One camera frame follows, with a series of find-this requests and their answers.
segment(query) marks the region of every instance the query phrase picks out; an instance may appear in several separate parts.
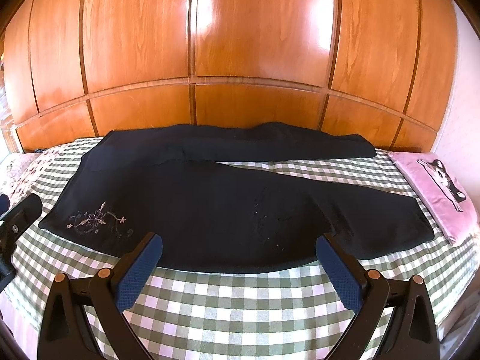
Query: wooden panel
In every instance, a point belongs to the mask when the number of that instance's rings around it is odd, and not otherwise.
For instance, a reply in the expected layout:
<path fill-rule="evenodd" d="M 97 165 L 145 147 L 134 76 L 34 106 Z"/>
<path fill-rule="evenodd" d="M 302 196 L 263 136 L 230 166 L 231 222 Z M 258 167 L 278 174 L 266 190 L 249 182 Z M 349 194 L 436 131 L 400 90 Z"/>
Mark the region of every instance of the wooden panel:
<path fill-rule="evenodd" d="M 40 111 L 84 95 L 79 15 L 80 0 L 34 0 L 30 56 Z"/>
<path fill-rule="evenodd" d="M 403 111 L 418 15 L 418 0 L 342 0 L 332 88 Z"/>
<path fill-rule="evenodd" d="M 322 131 L 333 135 L 360 134 L 375 147 L 388 149 L 400 117 L 353 100 L 329 96 Z"/>
<path fill-rule="evenodd" d="M 396 152 L 429 152 L 436 136 L 435 131 L 404 120 L 392 150 Z"/>
<path fill-rule="evenodd" d="M 266 122 L 318 128 L 325 96 L 255 85 L 195 86 L 197 124 L 253 127 Z"/>
<path fill-rule="evenodd" d="M 188 75 L 188 0 L 85 0 L 90 92 Z"/>
<path fill-rule="evenodd" d="M 98 133 L 190 123 L 188 85 L 139 88 L 93 98 Z"/>
<path fill-rule="evenodd" d="M 17 128 L 17 134 L 25 151 L 95 137 L 85 102 L 40 116 Z"/>
<path fill-rule="evenodd" d="M 406 114 L 438 129 L 457 60 L 457 20 L 452 0 L 421 0 L 418 67 Z"/>
<path fill-rule="evenodd" d="M 7 117 L 0 122 L 0 129 L 1 135 L 5 140 L 5 144 L 7 145 L 7 149 L 10 153 L 20 152 L 20 147 L 17 145 L 17 140 L 15 139 L 12 129 L 15 125 L 14 119 L 11 117 Z"/>
<path fill-rule="evenodd" d="M 38 112 L 28 59 L 28 23 L 32 3 L 33 0 L 23 2 L 5 31 L 5 91 L 15 123 L 21 123 Z"/>
<path fill-rule="evenodd" d="M 251 76 L 325 86 L 334 0 L 198 0 L 200 76 Z"/>

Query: copper screw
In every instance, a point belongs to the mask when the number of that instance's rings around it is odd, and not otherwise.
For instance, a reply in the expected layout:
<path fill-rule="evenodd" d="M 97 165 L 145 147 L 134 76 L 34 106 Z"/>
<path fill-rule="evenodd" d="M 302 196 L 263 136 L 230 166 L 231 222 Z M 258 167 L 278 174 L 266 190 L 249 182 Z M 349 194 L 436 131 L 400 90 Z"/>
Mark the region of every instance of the copper screw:
<path fill-rule="evenodd" d="M 65 274 L 63 274 L 63 273 L 59 273 L 55 276 L 55 281 L 57 283 L 62 282 L 64 279 L 65 279 Z"/>
<path fill-rule="evenodd" d="M 417 284 L 423 284 L 423 278 L 417 274 L 413 275 L 413 281 Z"/>
<path fill-rule="evenodd" d="M 378 272 L 376 269 L 370 269 L 368 271 L 368 277 L 373 280 L 380 279 L 380 272 Z"/>
<path fill-rule="evenodd" d="M 108 278 L 110 276 L 110 272 L 111 270 L 109 268 L 100 269 L 98 272 L 98 277 L 102 279 Z"/>

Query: gingham bedspread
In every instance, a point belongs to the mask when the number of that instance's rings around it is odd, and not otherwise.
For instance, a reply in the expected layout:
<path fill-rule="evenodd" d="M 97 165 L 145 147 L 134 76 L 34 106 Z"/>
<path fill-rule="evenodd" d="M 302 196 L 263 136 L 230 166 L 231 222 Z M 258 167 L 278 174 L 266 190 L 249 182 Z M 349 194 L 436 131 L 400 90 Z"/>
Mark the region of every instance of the gingham bedspread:
<path fill-rule="evenodd" d="M 53 207 L 82 154 L 100 138 L 63 145 L 36 171 L 31 169 L 19 195 L 34 192 L 43 201 L 42 218 Z M 236 167 L 351 183 L 417 197 L 384 151 L 375 158 L 283 163 L 229 163 Z M 425 278 L 437 325 L 448 315 L 479 266 L 472 239 L 452 247 L 418 199 L 435 239 L 408 251 L 360 261 L 386 278 Z M 19 239 L 13 255 L 18 275 L 5 291 L 12 304 L 37 329 L 50 284 L 59 271 L 73 278 L 113 266 L 117 258 L 73 244 L 37 227 Z M 387 309 L 364 359 L 373 357 L 386 329 Z M 87 314 L 100 349 L 114 352 L 92 307 Z M 155 359 L 323 359 L 349 324 L 345 310 L 318 262 L 268 274 L 199 274 L 155 268 L 136 304 L 124 312 Z"/>

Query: pillow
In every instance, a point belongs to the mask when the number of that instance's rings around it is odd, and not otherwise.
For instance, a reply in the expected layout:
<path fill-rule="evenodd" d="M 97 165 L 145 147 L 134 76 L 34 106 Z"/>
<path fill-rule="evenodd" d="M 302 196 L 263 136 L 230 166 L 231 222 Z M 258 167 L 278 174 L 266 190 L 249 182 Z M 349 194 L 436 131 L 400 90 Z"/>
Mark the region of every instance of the pillow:
<path fill-rule="evenodd" d="M 434 153 L 388 154 L 453 246 L 478 232 L 478 215 L 457 178 Z"/>
<path fill-rule="evenodd" d="M 11 196 L 22 173 L 40 153 L 11 153 L 0 163 L 0 193 Z"/>
<path fill-rule="evenodd" d="M 69 143 L 66 143 L 54 146 L 40 153 L 27 169 L 25 169 L 20 180 L 16 183 L 16 187 L 11 191 L 11 195 L 9 195 L 11 206 L 17 204 L 28 194 L 28 192 L 32 191 L 32 184 L 40 178 L 40 175 L 45 168 L 47 168 L 69 145 Z"/>

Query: embroidered flower design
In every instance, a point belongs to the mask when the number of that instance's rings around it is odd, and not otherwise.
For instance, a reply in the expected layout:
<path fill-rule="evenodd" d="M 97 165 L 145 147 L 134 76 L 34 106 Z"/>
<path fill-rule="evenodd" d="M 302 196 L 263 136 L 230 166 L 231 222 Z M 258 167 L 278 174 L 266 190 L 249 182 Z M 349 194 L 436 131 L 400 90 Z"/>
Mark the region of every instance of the embroidered flower design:
<path fill-rule="evenodd" d="M 125 231 L 119 231 L 118 225 L 123 224 L 126 221 L 126 218 L 118 218 L 116 214 L 108 209 L 106 202 L 103 202 L 98 210 L 89 214 L 77 214 L 70 217 L 72 223 L 67 225 L 67 228 L 74 228 L 78 234 L 87 235 L 89 233 L 98 234 L 101 230 L 101 226 L 106 226 L 106 229 L 114 233 L 117 238 L 122 238 Z M 130 237 L 133 234 L 132 229 L 126 231 L 126 236 Z"/>

